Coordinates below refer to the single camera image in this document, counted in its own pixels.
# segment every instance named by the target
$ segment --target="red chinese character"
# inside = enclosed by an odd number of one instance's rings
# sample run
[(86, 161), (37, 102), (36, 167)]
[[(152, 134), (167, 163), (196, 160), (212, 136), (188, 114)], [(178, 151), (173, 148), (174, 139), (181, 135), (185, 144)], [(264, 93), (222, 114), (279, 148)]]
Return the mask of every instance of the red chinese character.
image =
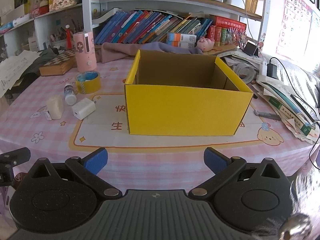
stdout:
[(111, 130), (122, 130), (120, 127), (121, 127), (121, 125), (122, 125), (123, 123), (120, 123), (120, 122), (117, 122), (117, 123), (113, 123), (112, 124), (112, 126), (113, 127), (115, 127), (115, 128), (113, 128), (113, 129), (111, 129)]
[(117, 112), (124, 111), (125, 112), (125, 106), (116, 106)]

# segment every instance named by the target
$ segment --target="pink tumbler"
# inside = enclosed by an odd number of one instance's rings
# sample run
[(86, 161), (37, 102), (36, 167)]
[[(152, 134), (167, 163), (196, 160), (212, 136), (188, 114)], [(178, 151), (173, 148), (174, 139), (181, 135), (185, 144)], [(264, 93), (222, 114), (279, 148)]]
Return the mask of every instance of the pink tumbler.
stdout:
[(76, 49), (77, 68), (79, 72), (97, 68), (97, 59), (94, 50), (93, 33), (80, 32), (73, 34)]

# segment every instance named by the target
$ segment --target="pink piggy bank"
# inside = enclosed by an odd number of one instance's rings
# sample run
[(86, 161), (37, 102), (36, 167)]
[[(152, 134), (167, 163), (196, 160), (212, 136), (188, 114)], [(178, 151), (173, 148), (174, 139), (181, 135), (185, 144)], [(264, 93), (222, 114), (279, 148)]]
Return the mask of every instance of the pink piggy bank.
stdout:
[(206, 39), (204, 37), (200, 37), (199, 41), (197, 42), (197, 47), (201, 49), (202, 52), (207, 52), (212, 50), (214, 46), (214, 41), (210, 39)]

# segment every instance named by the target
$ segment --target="open box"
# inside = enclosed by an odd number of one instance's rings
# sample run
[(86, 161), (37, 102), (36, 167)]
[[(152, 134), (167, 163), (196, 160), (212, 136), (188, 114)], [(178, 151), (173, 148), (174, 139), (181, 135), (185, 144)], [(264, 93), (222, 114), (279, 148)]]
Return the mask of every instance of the open box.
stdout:
[(124, 93), (130, 134), (234, 135), (252, 98), (218, 57), (139, 50)]

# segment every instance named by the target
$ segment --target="red figurine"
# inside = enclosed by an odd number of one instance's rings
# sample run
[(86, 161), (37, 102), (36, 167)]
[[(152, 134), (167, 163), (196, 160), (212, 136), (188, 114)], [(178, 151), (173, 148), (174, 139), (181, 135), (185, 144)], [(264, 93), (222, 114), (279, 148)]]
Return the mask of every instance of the red figurine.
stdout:
[(66, 25), (66, 32), (67, 32), (67, 50), (73, 49), (72, 42), (71, 42), (71, 33), (70, 33), (70, 25)]

